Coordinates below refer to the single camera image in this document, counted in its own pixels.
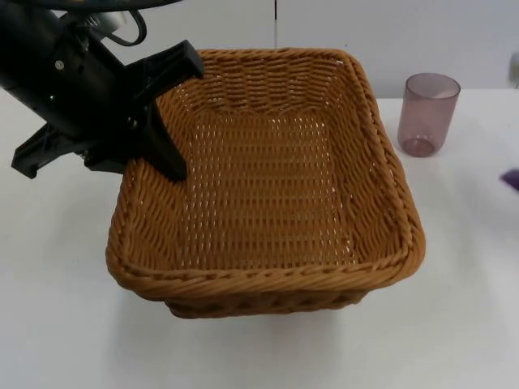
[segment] cup rim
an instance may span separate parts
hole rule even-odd
[[[444,96],[444,97],[430,97],[430,96],[424,96],[423,94],[421,93],[418,93],[416,91],[414,91],[412,88],[410,88],[410,81],[412,79],[414,79],[415,77],[419,77],[419,76],[423,76],[423,75],[434,75],[434,76],[439,76],[441,78],[444,78],[444,79],[448,79],[449,81],[452,81],[456,84],[456,91],[449,95],[449,96]],[[405,90],[413,93],[415,96],[419,96],[419,97],[422,97],[424,99],[430,99],[430,100],[446,100],[446,99],[452,99],[453,97],[456,97],[460,94],[461,92],[461,85],[460,83],[458,83],[454,78],[452,77],[449,77],[448,75],[442,75],[441,73],[433,73],[433,72],[423,72],[423,73],[417,73],[415,75],[411,75],[406,81],[405,81]]]

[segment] wicker basket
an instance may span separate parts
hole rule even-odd
[[[122,180],[107,261],[184,318],[341,308],[413,274],[425,239],[358,62],[326,49],[203,51],[158,100],[189,176]]]

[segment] black robotic arm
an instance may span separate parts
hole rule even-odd
[[[129,158],[143,157],[172,181],[186,178],[186,162],[155,99],[190,77],[201,78],[200,56],[184,41],[124,66],[98,31],[84,26],[92,11],[176,1],[0,0],[0,87],[47,121],[16,149],[15,169],[34,178],[39,168],[74,152],[91,170],[122,173]],[[74,13],[58,18],[42,6]]]

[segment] translucent cup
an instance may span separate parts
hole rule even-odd
[[[407,79],[398,128],[404,152],[426,157],[441,149],[460,90],[460,84],[446,75],[421,73]]]

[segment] white tabletop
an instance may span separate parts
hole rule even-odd
[[[394,139],[401,100],[380,100]],[[119,288],[105,243],[121,178],[77,156],[31,181],[41,124],[0,92],[0,387],[518,387],[519,92],[462,92],[444,149],[403,156],[427,235],[408,280],[339,311],[187,321]]]

